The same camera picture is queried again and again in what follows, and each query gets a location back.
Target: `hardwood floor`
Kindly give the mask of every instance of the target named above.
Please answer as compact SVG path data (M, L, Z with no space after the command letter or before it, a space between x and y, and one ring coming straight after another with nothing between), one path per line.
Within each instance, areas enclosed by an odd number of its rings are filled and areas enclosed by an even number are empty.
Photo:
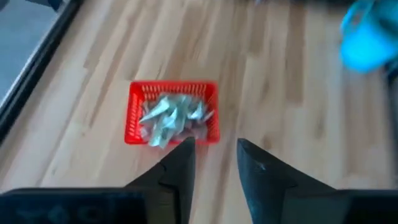
M391 188L379 73L339 60L345 11L230 0L86 0L1 146L0 188L123 186L171 148L124 143L133 80L217 81L221 141L197 147L192 223L249 223L236 140L336 188Z

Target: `crumpled foil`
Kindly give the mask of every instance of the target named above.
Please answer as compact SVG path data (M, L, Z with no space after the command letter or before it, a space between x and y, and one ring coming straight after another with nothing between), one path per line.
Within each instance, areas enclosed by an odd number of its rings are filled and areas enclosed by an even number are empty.
M145 101L141 136L150 146L164 148L169 141L183 141L193 136L205 139L206 121L214 111L207 112L205 102L185 94L162 93L157 101Z

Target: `blue cup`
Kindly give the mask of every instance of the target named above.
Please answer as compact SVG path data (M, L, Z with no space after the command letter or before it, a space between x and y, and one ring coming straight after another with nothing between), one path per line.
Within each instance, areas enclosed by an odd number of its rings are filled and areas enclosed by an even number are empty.
M360 0L348 10L341 23L341 58L350 69L368 73L398 56L396 22L375 10L375 2Z

